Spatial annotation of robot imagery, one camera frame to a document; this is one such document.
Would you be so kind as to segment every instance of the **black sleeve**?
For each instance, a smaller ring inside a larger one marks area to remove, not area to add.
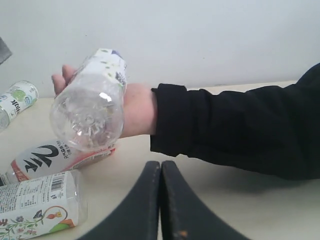
[[[151,151],[285,179],[320,178],[320,63],[287,87],[212,95],[160,84]]]

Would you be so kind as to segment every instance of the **hand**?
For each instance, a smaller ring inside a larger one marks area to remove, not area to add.
[[[54,92],[59,95],[70,83],[76,70],[62,67],[62,75],[52,75]],[[157,121],[157,101],[149,87],[141,83],[127,85],[124,95],[124,127],[121,138],[137,135],[154,135]]]

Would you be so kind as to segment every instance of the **white bottle label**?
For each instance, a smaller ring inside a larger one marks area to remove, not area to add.
[[[115,145],[97,152],[82,152],[69,147],[62,140],[44,142],[41,146],[32,147],[18,155],[11,167],[19,182],[39,177],[78,169],[91,164],[96,159],[111,155]]]
[[[70,211],[67,202],[67,184],[76,191],[70,175],[62,172],[0,187],[0,239],[29,239],[76,226],[78,208]]]
[[[97,74],[105,76],[110,82],[118,84],[125,91],[127,87],[126,69],[127,64],[117,51],[100,48],[84,60],[70,82],[81,74]]]
[[[27,81],[19,81],[0,95],[0,106],[6,111],[10,122],[39,98],[38,90]]]

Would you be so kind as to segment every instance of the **table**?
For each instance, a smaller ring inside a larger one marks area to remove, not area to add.
[[[275,82],[206,87],[213,94],[246,91]],[[3,173],[20,152],[54,139],[49,122],[53,98],[41,98],[0,134]],[[102,221],[125,198],[147,161],[174,160],[200,199],[226,223],[253,240],[319,239],[320,180],[290,182],[179,155],[150,152],[149,136],[120,139],[114,155],[82,170],[88,195],[88,220],[81,226],[37,240],[72,240]]]

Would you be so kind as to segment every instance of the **plastic bottle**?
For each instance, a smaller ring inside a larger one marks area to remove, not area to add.
[[[0,187],[0,237],[30,239],[73,228],[88,218],[78,170]]]
[[[28,81],[18,81],[0,95],[0,132],[23,110],[39,98],[37,88]]]
[[[50,111],[59,139],[84,152],[115,143],[124,126],[126,62],[112,49],[100,48],[84,61]]]
[[[110,156],[114,151],[114,144],[101,151],[82,152],[62,140],[49,140],[21,152],[6,173],[0,174],[0,186],[80,169]]]

